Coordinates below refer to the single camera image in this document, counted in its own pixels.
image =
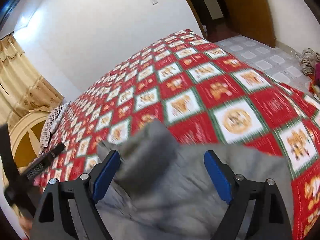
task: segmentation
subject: curtain rod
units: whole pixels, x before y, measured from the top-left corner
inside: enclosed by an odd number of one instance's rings
[[[10,32],[10,33],[7,34],[6,36],[9,36],[9,35],[11,35],[11,34],[14,34],[14,31]]]

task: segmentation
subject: gray blanket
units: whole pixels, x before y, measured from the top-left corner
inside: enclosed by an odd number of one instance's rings
[[[234,173],[247,179],[273,178],[293,220],[290,174],[284,158],[239,145],[180,145],[158,120],[120,146],[103,141],[98,155],[110,149],[121,166],[97,210],[114,240],[210,239],[228,205],[220,200],[205,169],[204,153],[212,149]],[[243,239],[254,203],[249,203],[238,237]],[[75,224],[79,217],[74,217]],[[77,227],[79,238],[85,238]]]

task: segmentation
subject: gray floor tile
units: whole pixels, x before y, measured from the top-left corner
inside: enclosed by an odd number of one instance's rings
[[[216,44],[249,66],[310,94],[308,91],[310,78],[301,73],[298,59],[283,50],[273,49],[241,35],[219,41]]]

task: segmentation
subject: blue gripper pad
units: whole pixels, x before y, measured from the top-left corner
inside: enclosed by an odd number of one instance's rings
[[[115,151],[94,183],[92,199],[95,203],[103,199],[119,166],[120,155]]]
[[[227,202],[227,204],[230,204],[230,201],[232,200],[231,184],[208,151],[204,153],[204,166],[207,169],[219,197]]]

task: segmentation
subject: metal screw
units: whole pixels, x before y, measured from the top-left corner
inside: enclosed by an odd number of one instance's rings
[[[56,178],[52,178],[52,179],[49,180],[49,183],[50,183],[51,185],[56,184],[56,182],[57,182],[57,179],[56,179]]]
[[[269,185],[274,185],[275,184],[275,181],[273,179],[268,179],[267,182],[268,182]]]
[[[236,174],[236,180],[244,180],[244,176],[242,174]]]
[[[80,179],[82,179],[82,180],[86,180],[87,178],[89,178],[89,174],[88,173],[82,173],[80,175]]]

